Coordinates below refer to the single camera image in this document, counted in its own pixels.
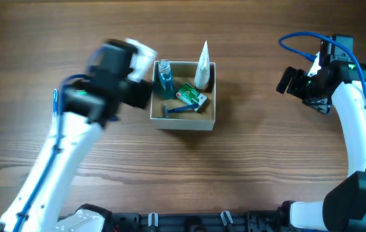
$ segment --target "transparent blue liquid bottle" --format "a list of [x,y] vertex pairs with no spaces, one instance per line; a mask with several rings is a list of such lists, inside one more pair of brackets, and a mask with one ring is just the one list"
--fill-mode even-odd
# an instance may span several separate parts
[[163,99],[174,98],[173,73],[171,72],[170,62],[168,60],[161,60],[159,63],[159,79],[162,83]]

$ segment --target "green soap bar package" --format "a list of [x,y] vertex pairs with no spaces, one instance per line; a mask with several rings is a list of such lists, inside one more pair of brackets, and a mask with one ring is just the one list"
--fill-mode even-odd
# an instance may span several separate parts
[[204,94],[199,93],[188,83],[184,83],[183,87],[181,87],[176,93],[176,97],[186,104],[197,103],[198,108],[194,109],[196,112],[207,100],[207,97]]

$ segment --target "blue cable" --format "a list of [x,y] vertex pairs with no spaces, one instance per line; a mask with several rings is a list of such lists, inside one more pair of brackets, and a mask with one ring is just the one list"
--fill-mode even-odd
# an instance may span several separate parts
[[289,50],[291,52],[300,54],[300,55],[304,56],[306,59],[308,59],[311,62],[314,62],[313,57],[316,58],[315,55],[295,50],[293,48],[290,48],[290,47],[284,45],[283,42],[282,42],[285,39],[292,38],[292,37],[297,37],[297,36],[316,37],[316,38],[319,38],[323,41],[331,43],[331,44],[337,46],[338,48],[342,49],[344,52],[346,52],[346,54],[349,55],[349,57],[352,59],[353,63],[355,64],[356,71],[358,72],[358,75],[359,75],[359,80],[361,81],[362,91],[363,91],[363,94],[364,94],[365,100],[366,100],[366,82],[365,82],[365,78],[364,78],[363,73],[362,73],[361,66],[360,66],[358,60],[356,59],[355,55],[347,47],[345,47],[343,44],[341,44],[339,42],[336,42],[336,41],[334,41],[334,40],[332,40],[332,39],[330,39],[326,36],[323,36],[321,34],[314,33],[314,32],[296,32],[296,33],[292,33],[292,34],[289,34],[289,35],[285,35],[285,36],[283,36],[282,38],[279,39],[279,44],[282,48],[285,48],[286,50]]
[[59,99],[60,104],[59,104],[59,110],[57,111],[57,114],[59,116],[58,121],[57,121],[57,123],[58,123],[57,138],[55,140],[55,145],[53,147],[52,155],[51,155],[50,159],[48,160],[47,165],[46,165],[43,173],[41,174],[38,183],[35,185],[34,190],[31,192],[31,195],[28,197],[26,204],[24,205],[23,209],[21,210],[20,214],[18,215],[17,223],[15,223],[13,232],[18,232],[20,230],[20,227],[25,220],[27,212],[30,210],[30,208],[33,204],[33,201],[35,200],[41,186],[44,183],[44,180],[47,177],[48,172],[50,171],[51,167],[53,166],[56,156],[59,154],[59,146],[60,146],[61,138],[63,135],[62,131],[63,131],[63,122],[64,122],[63,121],[64,89],[65,89],[68,81],[70,81],[72,79],[79,79],[79,78],[85,79],[85,78],[87,78],[87,76],[85,74],[76,74],[76,75],[66,78],[60,85],[59,89],[60,89],[60,93],[61,93],[61,98]]

